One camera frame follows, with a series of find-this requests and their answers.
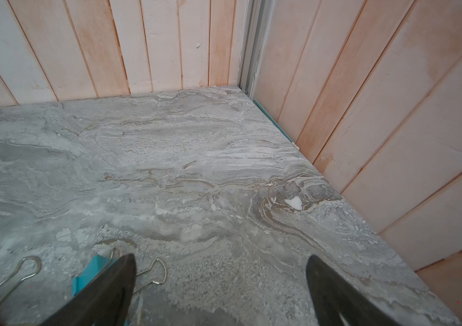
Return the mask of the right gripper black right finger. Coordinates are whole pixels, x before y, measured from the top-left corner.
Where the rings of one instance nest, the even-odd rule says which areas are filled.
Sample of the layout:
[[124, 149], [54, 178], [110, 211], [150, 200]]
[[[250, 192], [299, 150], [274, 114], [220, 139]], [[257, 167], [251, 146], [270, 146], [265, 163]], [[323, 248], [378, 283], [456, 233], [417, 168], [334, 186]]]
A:
[[316, 255], [306, 279], [319, 325], [397, 325]]

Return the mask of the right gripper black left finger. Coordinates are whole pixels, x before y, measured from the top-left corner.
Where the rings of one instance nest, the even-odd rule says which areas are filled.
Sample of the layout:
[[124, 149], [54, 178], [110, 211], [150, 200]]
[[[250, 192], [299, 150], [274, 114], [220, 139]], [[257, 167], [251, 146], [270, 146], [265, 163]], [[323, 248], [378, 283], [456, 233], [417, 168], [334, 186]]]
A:
[[132, 300], [137, 265], [119, 258], [42, 325], [123, 325]]

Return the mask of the teal binder clip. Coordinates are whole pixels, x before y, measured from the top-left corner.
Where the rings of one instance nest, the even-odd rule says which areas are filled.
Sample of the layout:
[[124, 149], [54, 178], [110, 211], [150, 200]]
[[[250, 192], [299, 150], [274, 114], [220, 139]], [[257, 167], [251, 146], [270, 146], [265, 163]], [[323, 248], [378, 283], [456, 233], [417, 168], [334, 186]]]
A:
[[[72, 279], [72, 296], [77, 295], [81, 290], [83, 290], [87, 285], [89, 285], [101, 272], [103, 272], [108, 267], [110, 267], [111, 264], [113, 264], [114, 262], [115, 262], [115, 257], [113, 254], [110, 256], [110, 258], [106, 258], [101, 255], [95, 255], [92, 258], [92, 261], [85, 267], [83, 273], [80, 276]], [[153, 260], [153, 262], [148, 267], [148, 269], [138, 272], [137, 277], [152, 271], [153, 267], [157, 264], [159, 264], [162, 267], [162, 270], [164, 272], [164, 276], [162, 277], [162, 279], [158, 281], [150, 280], [146, 282], [140, 287], [137, 287], [133, 291], [133, 294], [137, 294], [138, 292], [142, 291], [149, 285], [163, 285], [167, 281], [168, 279], [167, 267], [165, 263], [159, 258]]]

